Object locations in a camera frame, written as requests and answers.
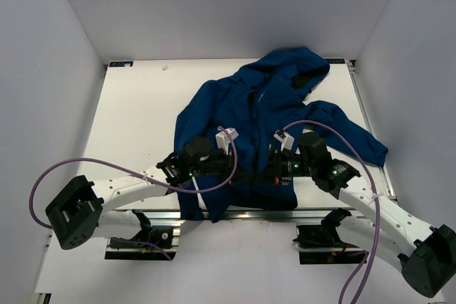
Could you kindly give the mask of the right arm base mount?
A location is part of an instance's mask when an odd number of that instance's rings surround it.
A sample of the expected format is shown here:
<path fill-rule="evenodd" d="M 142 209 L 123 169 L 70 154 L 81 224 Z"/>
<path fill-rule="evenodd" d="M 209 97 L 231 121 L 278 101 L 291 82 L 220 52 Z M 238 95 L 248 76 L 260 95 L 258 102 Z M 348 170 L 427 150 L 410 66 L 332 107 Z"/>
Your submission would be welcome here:
<path fill-rule="evenodd" d="M 345 265 L 360 263 L 366 255 L 353 244 L 341 240 L 336 228 L 342 219 L 353 215 L 346 209 L 337 208 L 326 215 L 320 224 L 297 226 L 297 237 L 301 265 Z"/>

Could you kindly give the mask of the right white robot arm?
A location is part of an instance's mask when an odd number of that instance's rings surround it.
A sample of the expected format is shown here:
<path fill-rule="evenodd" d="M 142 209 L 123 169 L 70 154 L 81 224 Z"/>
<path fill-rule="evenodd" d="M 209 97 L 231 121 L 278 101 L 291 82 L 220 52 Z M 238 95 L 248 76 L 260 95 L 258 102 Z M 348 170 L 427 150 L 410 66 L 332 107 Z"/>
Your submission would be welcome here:
<path fill-rule="evenodd" d="M 328 245 L 343 242 L 365 250 L 376 246 L 375 256 L 427 298 L 435 297 L 455 276 L 455 231 L 449 226 L 437 228 L 374 193 L 357 169 L 332 158 L 315 132 L 294 139 L 278 130 L 274 136 L 281 148 L 270 153 L 262 181 L 284 185 L 295 177 L 309 177 L 320 190 L 364 216 L 358 219 L 342 208 L 331 211 L 321 222 L 322 239 Z"/>

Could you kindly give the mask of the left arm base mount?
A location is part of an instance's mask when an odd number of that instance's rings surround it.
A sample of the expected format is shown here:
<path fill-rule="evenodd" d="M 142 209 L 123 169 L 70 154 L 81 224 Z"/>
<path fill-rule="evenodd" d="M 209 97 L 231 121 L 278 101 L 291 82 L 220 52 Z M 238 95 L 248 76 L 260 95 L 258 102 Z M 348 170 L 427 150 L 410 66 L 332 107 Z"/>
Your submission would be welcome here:
<path fill-rule="evenodd" d="M 108 240 L 105 260 L 172 261 L 177 253 L 180 227 L 174 223 L 152 223 L 145 213 L 133 210 L 140 230 L 130 239 Z"/>

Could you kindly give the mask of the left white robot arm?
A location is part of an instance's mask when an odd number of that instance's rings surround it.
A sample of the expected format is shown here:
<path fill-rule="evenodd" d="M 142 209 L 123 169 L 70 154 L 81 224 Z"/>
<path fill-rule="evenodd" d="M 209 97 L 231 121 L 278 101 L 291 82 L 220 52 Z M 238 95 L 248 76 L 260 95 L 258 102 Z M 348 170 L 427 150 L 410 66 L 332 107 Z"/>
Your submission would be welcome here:
<path fill-rule="evenodd" d="M 187 192 L 196 177 L 217 176 L 228 184 L 237 172 L 233 142 L 238 133 L 229 128 L 216 134 L 216 145 L 196 137 L 144 172 L 91 182 L 86 176 L 72 178 L 46 207 L 46 215 L 60 247 L 71 250 L 91 238 L 120 238 L 144 246 L 152 235 L 150 220 L 138 209 L 122 206 L 170 192 Z"/>

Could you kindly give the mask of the blue hooded zip jacket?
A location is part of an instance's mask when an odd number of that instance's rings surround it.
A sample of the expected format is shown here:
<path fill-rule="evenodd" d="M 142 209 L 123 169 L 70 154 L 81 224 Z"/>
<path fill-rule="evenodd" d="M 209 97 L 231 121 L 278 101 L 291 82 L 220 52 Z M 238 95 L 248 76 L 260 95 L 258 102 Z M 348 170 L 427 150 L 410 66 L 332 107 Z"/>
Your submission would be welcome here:
<path fill-rule="evenodd" d="M 177 116 L 174 148 L 182 149 L 195 137 L 214 139 L 218 127 L 232 127 L 239 168 L 248 182 L 226 184 L 223 177 L 197 179 L 200 195 L 178 194 L 186 220 L 219 221 L 231 206 L 289 211 L 298 200 L 292 184 L 256 184 L 269 158 L 274 133 L 284 128 L 294 137 L 311 120 L 325 143 L 344 154 L 359 155 L 364 162 L 382 167 L 387 147 L 352 122 L 339 106 L 323 100 L 306 102 L 307 95 L 328 75 L 328 61 L 307 48 L 272 51 L 242 66 L 234 75 L 202 85 Z"/>

